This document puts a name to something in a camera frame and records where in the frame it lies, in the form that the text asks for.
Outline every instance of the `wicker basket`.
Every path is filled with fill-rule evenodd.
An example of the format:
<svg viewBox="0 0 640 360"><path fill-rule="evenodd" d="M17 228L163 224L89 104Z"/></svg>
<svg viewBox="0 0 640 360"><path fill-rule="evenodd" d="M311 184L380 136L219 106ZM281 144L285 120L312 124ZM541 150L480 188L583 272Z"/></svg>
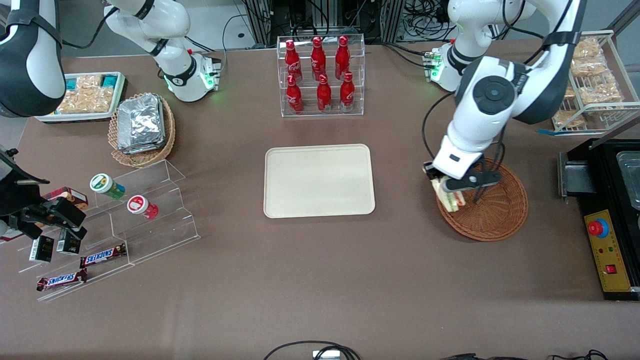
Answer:
<svg viewBox="0 0 640 360"><path fill-rule="evenodd" d="M493 165L491 159L487 159L486 163L489 167ZM473 203L475 190L463 192L467 205L454 213L448 213L436 200L449 225L467 238L477 241L504 240L517 233L527 219L529 200L524 186L508 167L501 165L498 170L502 179L490 186L477 204Z"/></svg>
<svg viewBox="0 0 640 360"><path fill-rule="evenodd" d="M142 94L134 95L131 99L141 97ZM115 149L111 155L119 163L130 167L143 168L147 165L156 163L162 159L165 159L171 150L173 149L173 143L175 142L175 121L173 119L173 113L169 108L166 100L162 99L163 116L164 116L164 131L166 133L166 145L162 149L140 152L137 154L126 155L122 151L118 150L118 112L116 111L111 120L109 121L109 134L107 139L109 144Z"/></svg>

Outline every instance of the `brown table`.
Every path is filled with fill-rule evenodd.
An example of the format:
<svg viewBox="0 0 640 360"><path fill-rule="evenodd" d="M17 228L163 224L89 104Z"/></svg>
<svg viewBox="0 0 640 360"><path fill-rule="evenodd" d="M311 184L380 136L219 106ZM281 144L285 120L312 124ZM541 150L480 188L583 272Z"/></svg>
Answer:
<svg viewBox="0 0 640 360"><path fill-rule="evenodd" d="M433 44L417 45L430 49ZM523 60L535 42L491 53ZM149 56L66 59L67 72L117 70L128 95L167 98L178 127L169 160L187 179L185 205L202 239L49 303L0 247L3 359L262 359L282 343L330 340L370 360L437 359L463 352L543 359L583 354L637 359L637 304L605 302L574 200L557 198L555 158L584 138L539 135L510 122L505 164L529 194L514 237L472 242L453 231L420 166L420 122L443 92L380 46L367 48L365 115L283 120L273 51L228 54L221 91L194 104L172 97ZM439 143L448 99L428 124ZM30 120L19 162L88 192L97 172L130 171L111 158L107 124ZM264 155L272 147L364 143L376 210L367 216L268 219ZM317 347L274 359L310 359Z"/></svg>

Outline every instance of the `foil-wrapped package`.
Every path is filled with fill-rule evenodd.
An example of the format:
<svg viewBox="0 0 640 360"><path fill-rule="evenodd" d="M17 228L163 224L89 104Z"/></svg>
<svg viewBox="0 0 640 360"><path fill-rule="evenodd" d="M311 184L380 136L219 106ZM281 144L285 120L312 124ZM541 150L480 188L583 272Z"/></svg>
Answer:
<svg viewBox="0 0 640 360"><path fill-rule="evenodd" d="M160 149L166 143L162 100L145 93L118 107L118 150L124 154Z"/></svg>

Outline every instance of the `acrylic display stand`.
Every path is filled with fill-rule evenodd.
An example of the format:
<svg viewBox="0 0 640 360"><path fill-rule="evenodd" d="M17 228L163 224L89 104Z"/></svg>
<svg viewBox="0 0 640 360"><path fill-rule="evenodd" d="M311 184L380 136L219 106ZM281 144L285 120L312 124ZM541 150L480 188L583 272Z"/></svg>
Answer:
<svg viewBox="0 0 640 360"><path fill-rule="evenodd" d="M184 179L184 175L166 160L115 177L114 180L125 187L125 195L121 199L112 200L95 193L95 206L86 211L87 217L83 222L87 235L82 240L80 254L77 256L60 254L55 251L54 246L50 263L34 263L29 261L30 244L18 250L19 273L25 277L25 281L33 283L33 293L38 301L57 299L199 239L193 215L184 208L180 188L176 185L181 179ZM159 208L158 216L153 220L146 220L142 215L130 213L126 202L133 195L143 195L149 202L156 204ZM59 233L59 229L48 227L44 229L43 235L54 238L57 245ZM79 271L81 256L89 256L122 243L127 246L127 255L87 267L86 283L36 291L41 277Z"/></svg>
<svg viewBox="0 0 640 360"><path fill-rule="evenodd" d="M364 114L364 35L345 34L349 37L349 53L351 61L349 70L353 73L353 84L355 85L353 110L348 113L340 110L340 86L342 80L335 78L335 53L338 49L338 38L340 35L324 36L323 49L326 55L326 74L331 87L331 112L321 113L317 106L318 82L311 70L311 50L313 50L312 39L315 35L300 35L295 37L278 37L276 52L278 55L278 82L280 86L280 109L283 117L304 117L304 116L335 116L335 115L363 115ZM302 82L298 84L302 92L304 110L302 114L296 115L287 101L287 64L284 61L287 49L285 41L293 39L296 43L296 51L300 56L302 66Z"/></svg>

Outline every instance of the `red bottle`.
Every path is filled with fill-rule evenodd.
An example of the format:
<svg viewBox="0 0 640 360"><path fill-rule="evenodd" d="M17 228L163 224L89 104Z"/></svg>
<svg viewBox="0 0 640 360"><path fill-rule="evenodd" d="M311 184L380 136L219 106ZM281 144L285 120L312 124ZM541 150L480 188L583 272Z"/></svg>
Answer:
<svg viewBox="0 0 640 360"><path fill-rule="evenodd" d="M314 49L311 50L311 69L316 81L320 81L320 75L326 74L326 55L322 48L322 38L314 37Z"/></svg>
<svg viewBox="0 0 640 360"><path fill-rule="evenodd" d="M318 85L318 110L326 114L331 112L331 87L326 74L320 74L320 85Z"/></svg>
<svg viewBox="0 0 640 360"><path fill-rule="evenodd" d="M349 54L349 38L342 35L338 39L338 51L335 53L335 78L342 80L344 73L349 71L349 61L351 61L351 54Z"/></svg>
<svg viewBox="0 0 640 360"><path fill-rule="evenodd" d="M353 110L353 96L356 88L353 86L353 73L347 71L344 73L344 82L340 86L340 110L345 113Z"/></svg>
<svg viewBox="0 0 640 360"><path fill-rule="evenodd" d="M284 57L284 62L287 63L287 71L289 75L293 75L296 83L300 83L302 81L302 67L300 66L300 56L296 51L296 45L291 38L285 44L287 46L287 54Z"/></svg>
<svg viewBox="0 0 640 360"><path fill-rule="evenodd" d="M302 114L302 110L304 110L305 105L302 103L302 92L300 92L300 88L296 85L296 78L293 75L287 76L287 101L289 102L289 106L293 109L296 115Z"/></svg>

